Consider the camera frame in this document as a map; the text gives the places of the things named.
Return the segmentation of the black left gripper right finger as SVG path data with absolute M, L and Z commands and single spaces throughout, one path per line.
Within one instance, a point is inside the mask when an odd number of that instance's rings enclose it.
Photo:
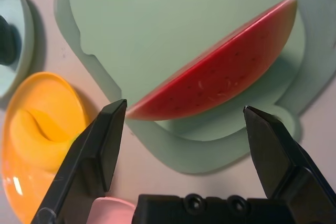
M 282 122 L 252 106 L 243 113 L 253 164 L 268 198 L 335 200 L 317 165 Z

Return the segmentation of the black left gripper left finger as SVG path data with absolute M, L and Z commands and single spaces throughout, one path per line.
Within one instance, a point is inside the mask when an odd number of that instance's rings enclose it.
M 86 223 L 93 202 L 109 191 L 127 101 L 108 104 L 75 139 L 32 223 Z

